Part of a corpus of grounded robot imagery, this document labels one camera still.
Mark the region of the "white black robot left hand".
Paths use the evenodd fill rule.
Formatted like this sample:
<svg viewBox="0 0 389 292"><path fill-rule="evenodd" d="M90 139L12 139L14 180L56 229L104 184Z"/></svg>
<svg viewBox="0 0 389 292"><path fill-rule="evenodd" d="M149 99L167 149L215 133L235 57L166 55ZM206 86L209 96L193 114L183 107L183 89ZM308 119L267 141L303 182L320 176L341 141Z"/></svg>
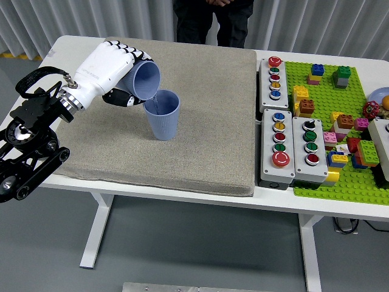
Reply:
<svg viewBox="0 0 389 292"><path fill-rule="evenodd" d="M76 70L68 92L87 108L97 96L116 106L133 106L153 98L160 86L158 65L144 51L119 41L105 41Z"/></svg>

